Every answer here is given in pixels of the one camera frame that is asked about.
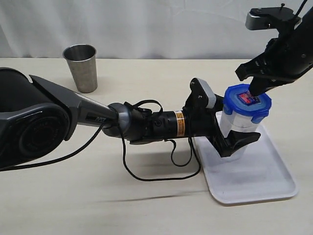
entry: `label on lid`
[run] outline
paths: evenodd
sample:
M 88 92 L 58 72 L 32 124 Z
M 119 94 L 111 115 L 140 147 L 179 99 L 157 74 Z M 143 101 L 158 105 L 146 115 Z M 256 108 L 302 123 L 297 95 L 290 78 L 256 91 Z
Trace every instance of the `label on lid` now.
M 252 96 L 249 91 L 238 94 L 238 98 L 247 106 L 260 103 L 260 99 L 257 96 Z

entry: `orange warning label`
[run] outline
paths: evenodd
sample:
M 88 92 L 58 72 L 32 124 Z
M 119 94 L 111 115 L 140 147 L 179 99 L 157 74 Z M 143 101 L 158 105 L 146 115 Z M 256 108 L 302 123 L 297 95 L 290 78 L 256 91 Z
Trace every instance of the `orange warning label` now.
M 184 114 L 181 111 L 176 111 L 175 115 L 177 120 L 177 136 L 184 136 L 186 130 Z

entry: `black cable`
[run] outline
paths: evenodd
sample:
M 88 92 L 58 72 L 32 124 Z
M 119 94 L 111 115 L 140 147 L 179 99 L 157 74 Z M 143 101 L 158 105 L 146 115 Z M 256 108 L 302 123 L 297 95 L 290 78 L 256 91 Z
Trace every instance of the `black cable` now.
M 191 177 L 194 177 L 196 175 L 198 175 L 198 173 L 201 171 L 201 162 L 197 156 L 197 153 L 196 153 L 196 150 L 194 148 L 194 145 L 193 145 L 193 141 L 192 141 L 192 136 L 191 136 L 191 128 L 190 128 L 190 119 L 189 119 L 189 137 L 188 137 L 188 143 L 189 143 L 189 146 L 197 160 L 197 163 L 199 165 L 198 167 L 198 170 L 191 174 L 191 175 L 188 175 L 188 176 L 184 176 L 184 177 L 169 177 L 169 178 L 156 178 L 156 179 L 144 179 L 144 178 L 140 178 L 138 176 L 136 176 L 134 173 L 132 173 L 132 171 L 128 168 L 127 166 L 127 163 L 126 163 L 126 143 L 125 143 L 125 138 L 124 138 L 124 134 L 123 134 L 123 131 L 119 125 L 119 123 L 117 124 L 117 128 L 119 130 L 119 133 L 120 133 L 120 136 L 121 136 L 121 139 L 122 139 L 122 143 L 123 143 L 123 165 L 125 167 L 125 169 L 128 171 L 128 173 L 133 176 L 135 179 L 137 180 L 140 180 L 140 181 L 145 181 L 145 182 L 151 182 L 151 181 L 170 181 L 170 180 L 186 180 L 186 179 L 189 179 Z
M 83 151 L 85 148 L 87 148 L 87 146 L 89 144 L 91 144 L 91 142 L 100 133 L 100 131 L 102 130 L 104 125 L 105 125 L 104 123 L 101 124 L 99 126 L 98 130 L 93 134 L 93 136 L 83 146 L 81 146 L 79 149 L 75 150 L 74 152 L 72 152 L 72 153 L 70 153 L 70 154 L 68 154 L 68 155 L 66 155 L 64 157 L 57 158 L 57 159 L 54 159 L 54 160 L 51 160 L 51 161 L 47 161 L 47 162 L 43 162 L 43 163 L 35 163 L 35 164 L 13 166 L 13 167 L 6 168 L 6 169 L 0 170 L 0 171 L 9 171 L 9 170 L 20 170 L 20 169 L 34 168 L 34 167 L 39 167 L 39 166 L 43 166 L 43 165 L 50 165 L 50 164 L 58 163 L 58 162 L 66 160 L 66 159 L 69 159 L 69 158 L 75 156 L 76 154 L 80 153 L 81 151 Z
M 190 161 L 191 161 L 191 159 L 192 159 L 192 148 L 190 148 L 190 157 L 189 157 L 189 159 L 188 159 L 188 161 L 186 162 L 186 163 L 184 163 L 184 164 L 177 164 L 175 161 L 174 161 L 174 151 L 175 151 L 175 149 L 176 149 L 176 141 L 175 140 L 164 140 L 165 142 L 167 142 L 167 141 L 170 141 L 170 142 L 172 142 L 173 143 L 173 150 L 172 150 L 172 152 L 171 152 L 171 161 L 172 161 L 172 163 L 175 165 L 175 166 L 178 166 L 178 167 L 185 167 L 185 166 L 187 166 L 189 163 L 190 163 Z
M 303 9 L 304 5 L 307 3 L 307 1 L 308 0 L 303 0 L 303 2 L 301 3 L 301 5 L 300 5 L 300 7 L 299 7 L 299 9 L 297 11 L 297 13 L 293 17 L 293 20 L 299 16 L 300 12 L 302 11 L 302 9 Z

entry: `plastic container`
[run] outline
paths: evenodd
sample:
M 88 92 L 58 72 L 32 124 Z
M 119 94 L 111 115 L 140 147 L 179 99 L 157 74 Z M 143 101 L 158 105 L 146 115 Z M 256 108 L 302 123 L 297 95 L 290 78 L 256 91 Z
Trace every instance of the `plastic container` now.
M 228 87 L 224 95 L 224 108 L 220 121 L 220 129 L 224 137 L 230 130 L 238 132 L 255 132 L 260 122 L 269 115 L 272 102 L 267 94 L 253 97 L 248 84 Z M 240 157 L 246 147 L 230 156 Z

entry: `white tray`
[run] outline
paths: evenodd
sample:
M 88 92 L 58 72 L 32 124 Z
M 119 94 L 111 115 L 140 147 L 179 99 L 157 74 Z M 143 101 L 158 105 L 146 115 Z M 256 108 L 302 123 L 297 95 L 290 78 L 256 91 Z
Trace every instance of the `white tray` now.
M 223 204 L 291 198 L 297 184 L 262 124 L 260 139 L 237 159 L 221 158 L 206 137 L 195 137 L 212 196 Z

